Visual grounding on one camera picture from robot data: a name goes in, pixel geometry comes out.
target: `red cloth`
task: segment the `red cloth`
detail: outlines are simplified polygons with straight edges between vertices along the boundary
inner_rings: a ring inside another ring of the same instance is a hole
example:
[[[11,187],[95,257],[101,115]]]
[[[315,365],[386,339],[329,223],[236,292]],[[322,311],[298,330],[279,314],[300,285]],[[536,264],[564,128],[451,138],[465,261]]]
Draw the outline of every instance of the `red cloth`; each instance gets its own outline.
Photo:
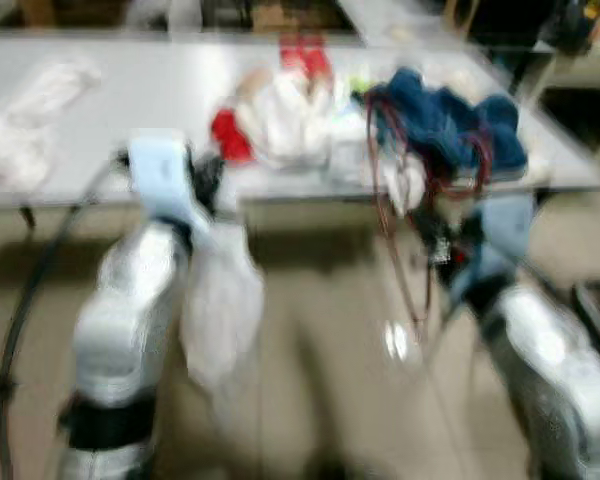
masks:
[[[300,66],[307,76],[331,76],[331,64],[324,52],[320,36],[282,35],[280,37],[280,62],[283,67]]]
[[[238,128],[233,110],[223,108],[211,122],[211,134],[220,144],[222,158],[235,165],[253,161],[249,140]]]

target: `yellow-green object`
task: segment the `yellow-green object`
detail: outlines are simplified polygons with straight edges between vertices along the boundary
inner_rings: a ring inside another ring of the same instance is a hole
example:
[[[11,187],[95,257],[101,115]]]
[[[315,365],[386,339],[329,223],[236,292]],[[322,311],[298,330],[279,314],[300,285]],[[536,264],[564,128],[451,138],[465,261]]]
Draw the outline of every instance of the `yellow-green object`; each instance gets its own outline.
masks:
[[[352,92],[360,92],[364,93],[374,86],[374,82],[360,77],[351,77],[349,78],[349,86],[351,87]]]

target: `black cable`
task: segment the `black cable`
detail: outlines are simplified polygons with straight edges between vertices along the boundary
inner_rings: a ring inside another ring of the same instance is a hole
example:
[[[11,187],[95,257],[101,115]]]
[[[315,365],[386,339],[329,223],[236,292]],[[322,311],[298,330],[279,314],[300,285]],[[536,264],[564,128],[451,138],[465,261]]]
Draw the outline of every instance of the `black cable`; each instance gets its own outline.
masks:
[[[100,184],[109,175],[110,171],[111,164],[107,164],[106,167],[100,170],[91,181],[80,202],[69,209],[69,212],[60,224],[53,240],[47,244],[46,248],[38,258],[38,261],[22,290],[15,313],[11,318],[11,324],[9,325],[9,331],[7,333],[0,362],[0,470],[2,480],[13,480],[13,463],[9,446],[8,416],[9,401],[13,392],[13,386],[15,385],[11,378],[11,368],[17,353],[18,340],[20,339],[22,329],[27,321],[29,310],[38,287],[53,264],[53,259],[56,256],[59,247],[69,235],[71,228],[80,217],[83,208],[91,203]]]

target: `red object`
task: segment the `red object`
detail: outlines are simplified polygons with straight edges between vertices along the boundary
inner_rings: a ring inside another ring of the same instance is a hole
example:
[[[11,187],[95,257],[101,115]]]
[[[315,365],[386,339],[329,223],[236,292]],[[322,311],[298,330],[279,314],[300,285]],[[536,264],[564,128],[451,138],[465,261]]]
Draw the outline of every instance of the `red object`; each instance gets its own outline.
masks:
[[[384,114],[387,123],[389,124],[389,128],[392,130],[394,135],[396,135],[401,142],[405,146],[405,151],[403,155],[407,154],[407,135],[405,132],[399,128],[399,120],[395,109],[383,98],[367,96],[367,148],[369,150],[369,159],[371,161],[372,168],[372,180],[373,180],[373,190],[374,190],[374,203],[376,206],[376,211],[378,214],[378,220],[380,221],[380,227],[382,229],[382,233],[387,242],[387,247],[389,249],[389,254],[391,256],[391,260],[393,262],[394,270],[396,273],[396,279],[398,281],[398,286],[400,287],[400,291],[402,293],[402,297],[404,303],[406,304],[409,315],[411,316],[411,320],[414,324],[415,330],[420,336],[420,338],[424,338],[427,333],[427,323],[429,319],[429,312],[431,308],[431,281],[432,281],[432,268],[429,266],[427,269],[427,279],[426,279],[426,290],[425,290],[425,311],[423,315],[418,315],[413,299],[411,298],[411,293],[409,291],[409,284],[407,282],[407,278],[405,276],[404,270],[402,268],[402,262],[400,260],[400,254],[397,248],[397,243],[395,241],[395,231],[396,231],[396,215],[395,211],[389,208],[387,205],[386,197],[382,196],[379,191],[379,173],[378,173],[378,152],[375,144],[372,141],[371,137],[371,118],[372,113],[375,107],[379,107],[382,113]],[[423,165],[427,175],[427,201],[428,203],[432,200],[432,195],[437,192],[442,192],[451,198],[465,198],[468,196],[479,196],[482,192],[482,188],[485,183],[489,181],[491,174],[491,145],[490,141],[482,132],[478,132],[469,137],[469,142],[476,148],[479,158],[480,158],[480,168],[478,169],[478,174],[476,175],[476,181],[472,188],[469,188],[464,191],[452,191],[448,187],[449,185],[445,182],[440,181],[433,177],[431,172],[431,166],[428,165],[427,159],[423,159]],[[458,262],[462,262],[466,259],[464,252],[454,252],[454,260]]]
[[[309,78],[331,76],[331,64],[324,52],[324,40],[319,35],[280,36],[280,63],[283,67],[302,67]]]
[[[249,140],[238,128],[233,110],[223,108],[213,122],[211,134],[220,144],[220,153],[227,162],[236,165],[253,161],[253,152]]]
[[[462,250],[455,250],[454,255],[453,255],[453,261],[460,265],[463,264],[465,262],[465,260],[467,259],[467,256],[465,255],[465,253]]]

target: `white cloth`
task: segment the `white cloth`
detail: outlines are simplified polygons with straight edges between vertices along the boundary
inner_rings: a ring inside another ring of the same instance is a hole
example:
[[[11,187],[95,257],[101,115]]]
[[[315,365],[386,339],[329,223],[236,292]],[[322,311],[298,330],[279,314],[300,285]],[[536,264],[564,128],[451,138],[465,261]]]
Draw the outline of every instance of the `white cloth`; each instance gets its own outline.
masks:
[[[406,165],[386,165],[384,177],[391,203],[401,217],[420,205],[426,190],[426,177],[418,156],[413,153],[407,155]]]
[[[236,120],[258,160],[273,168],[319,166],[326,162],[332,95],[301,69],[284,70],[235,108]]]
[[[52,130],[61,113],[100,82],[84,59],[44,65],[0,110],[0,188],[35,190],[54,163]]]
[[[264,280],[244,225],[215,224],[214,241],[194,254],[180,340],[192,380],[215,391],[253,347],[264,309]]]

